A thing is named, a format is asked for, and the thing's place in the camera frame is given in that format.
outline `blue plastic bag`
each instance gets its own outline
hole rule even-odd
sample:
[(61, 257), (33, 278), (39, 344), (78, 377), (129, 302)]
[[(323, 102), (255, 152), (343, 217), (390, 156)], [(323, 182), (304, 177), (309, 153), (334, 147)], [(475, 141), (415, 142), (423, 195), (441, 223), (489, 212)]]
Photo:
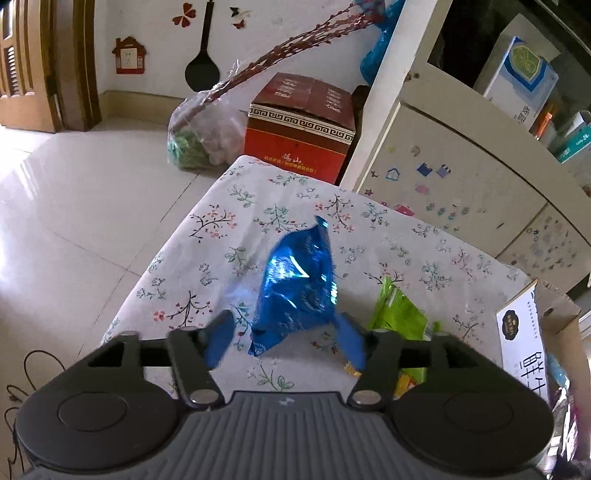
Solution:
[(375, 44), (375, 47), (373, 47), (372, 50), (365, 57), (363, 57), (361, 60), (361, 65), (359, 66), (361, 75), (369, 86), (374, 84), (375, 77), (378, 74), (379, 66), (382, 64), (384, 55), (386, 55), (386, 49), (390, 44), (390, 39), (394, 33), (396, 23), (398, 23), (398, 19), (400, 18), (400, 13), (402, 13), (404, 1), (405, 0), (394, 0), (385, 10), (384, 21), (376, 23), (376, 25), (382, 29), (382, 34), (380, 35), (378, 42)]
[(328, 223), (288, 233), (267, 260), (252, 322), (250, 355), (259, 356), (289, 333), (334, 322), (336, 283)]

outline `blue snack bag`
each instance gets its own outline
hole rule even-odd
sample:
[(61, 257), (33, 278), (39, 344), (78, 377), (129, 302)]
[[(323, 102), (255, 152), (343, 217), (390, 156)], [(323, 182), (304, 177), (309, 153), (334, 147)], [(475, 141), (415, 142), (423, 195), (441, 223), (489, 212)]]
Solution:
[(289, 333), (335, 319), (336, 284), (328, 223), (288, 233), (267, 260), (252, 322), (250, 355), (259, 356)]

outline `house sticker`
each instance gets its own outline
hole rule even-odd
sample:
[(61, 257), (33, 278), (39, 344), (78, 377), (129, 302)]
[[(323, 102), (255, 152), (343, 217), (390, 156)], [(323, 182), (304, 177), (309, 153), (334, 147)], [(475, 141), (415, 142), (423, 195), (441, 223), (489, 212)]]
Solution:
[(400, 178), (400, 172), (398, 171), (398, 169), (396, 167), (392, 167), (391, 169), (388, 170), (388, 172), (386, 174), (386, 178), (388, 180), (398, 181), (398, 179)]

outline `white tiled floor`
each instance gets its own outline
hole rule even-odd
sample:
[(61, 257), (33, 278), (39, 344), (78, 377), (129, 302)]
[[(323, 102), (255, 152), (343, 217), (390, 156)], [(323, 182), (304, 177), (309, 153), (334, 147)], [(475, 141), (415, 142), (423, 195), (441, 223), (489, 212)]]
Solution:
[[(0, 127), (0, 388), (30, 390), (22, 360), (32, 349), (71, 365), (97, 346), (220, 173), (168, 165), (165, 128), (145, 122), (56, 135)], [(57, 373), (46, 359), (30, 370), (39, 384)], [(8, 406), (0, 394), (2, 412)], [(5, 474), (11, 449), (0, 429)]]

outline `white wall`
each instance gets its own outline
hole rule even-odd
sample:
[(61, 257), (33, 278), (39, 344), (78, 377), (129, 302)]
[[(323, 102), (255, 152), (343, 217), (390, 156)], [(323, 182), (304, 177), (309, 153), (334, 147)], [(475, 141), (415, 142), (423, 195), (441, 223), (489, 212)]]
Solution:
[[(197, 17), (191, 25), (174, 25), (183, 12), (182, 0), (96, 0), (95, 56), (99, 93), (106, 89), (154, 93), (184, 98), (192, 90), (184, 69), (199, 52), (205, 0), (193, 2)], [(236, 59), (255, 60), (288, 37), (313, 28), (343, 9), (349, 0), (217, 0), (213, 12), (209, 55), (222, 74)], [(230, 7), (251, 9), (246, 28), (237, 30)], [(143, 75), (117, 75), (111, 50), (117, 37), (135, 37), (147, 49)], [(233, 94), (235, 104), (246, 109), (274, 72), (294, 72), (325, 80), (350, 92), (364, 84), (361, 58), (373, 47), (379, 29), (369, 27), (347, 37), (284, 60), (273, 72), (249, 80)]]
[(95, 62), (96, 86), (100, 93), (111, 88), (115, 83), (115, 68), (111, 53), (111, 33), (108, 20), (112, 0), (95, 1)]

